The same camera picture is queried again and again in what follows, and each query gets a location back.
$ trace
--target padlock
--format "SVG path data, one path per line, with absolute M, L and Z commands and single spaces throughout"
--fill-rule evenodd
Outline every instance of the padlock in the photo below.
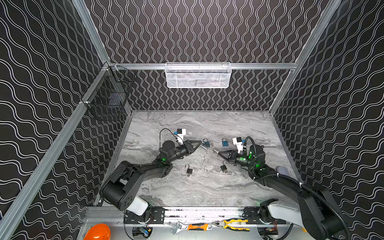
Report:
M 189 176 L 191 176 L 193 169 L 192 169 L 192 168 L 189 168 L 189 164 L 186 164 L 186 165 L 184 166 L 184 168 L 186 168 L 187 165 L 188 165 L 188 168 L 187 168 L 187 175 L 186 175 L 186 176 L 189 177 Z
M 223 144 L 223 147 L 228 147 L 228 140 L 225 137 L 221 139 L 221 143 Z
M 211 144 L 209 143 L 208 139 L 204 138 L 201 142 L 200 146 L 204 148 L 205 150 L 208 150 L 208 148 L 211 147 Z
M 225 166 L 225 161 L 223 161 L 223 165 L 220 166 L 220 168 L 221 168 L 221 171 L 223 171 L 223 172 L 225 172 L 225 173 L 228 172 L 227 167 Z

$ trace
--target mesh basket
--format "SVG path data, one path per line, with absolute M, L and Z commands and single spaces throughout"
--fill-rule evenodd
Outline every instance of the mesh basket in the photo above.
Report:
M 125 83 L 118 83 L 115 77 L 105 75 L 85 105 L 96 120 L 122 120 L 127 101 L 125 89 Z
M 166 63 L 169 88 L 227 88 L 230 63 Z
M 136 74 L 122 66 L 110 66 L 113 76 L 118 83 L 132 83 L 135 80 Z

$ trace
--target open padlock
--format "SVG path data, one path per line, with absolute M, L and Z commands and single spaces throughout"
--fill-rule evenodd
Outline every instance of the open padlock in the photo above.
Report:
M 221 143 L 223 144 L 223 147 L 228 147 L 228 140 L 226 137 L 224 137 L 223 139 L 221 139 Z
M 193 169 L 192 169 L 192 168 L 189 168 L 189 164 L 186 164 L 186 165 L 184 166 L 184 168 L 186 168 L 187 165 L 188 165 L 188 168 L 187 168 L 187 175 L 186 175 L 186 176 L 189 177 L 189 176 L 191 176 Z
M 228 172 L 227 167 L 225 166 L 225 161 L 223 161 L 223 165 L 220 166 L 220 168 L 221 168 L 221 171 L 223 171 L 223 172 L 225 172 L 225 173 Z

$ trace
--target black wire basket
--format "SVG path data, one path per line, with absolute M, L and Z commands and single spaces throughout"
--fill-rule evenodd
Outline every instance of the black wire basket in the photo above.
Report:
M 90 102 L 84 104 L 96 120 L 123 120 L 126 114 L 124 106 L 127 101 L 127 84 L 106 74 L 90 99 Z
M 118 83 L 132 83 L 135 80 L 136 73 L 123 66 L 110 66 L 111 72 Z

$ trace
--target white wire basket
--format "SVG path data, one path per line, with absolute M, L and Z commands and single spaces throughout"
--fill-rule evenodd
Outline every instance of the white wire basket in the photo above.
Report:
M 227 88 L 231 78 L 230 63 L 166 63 L 169 88 Z

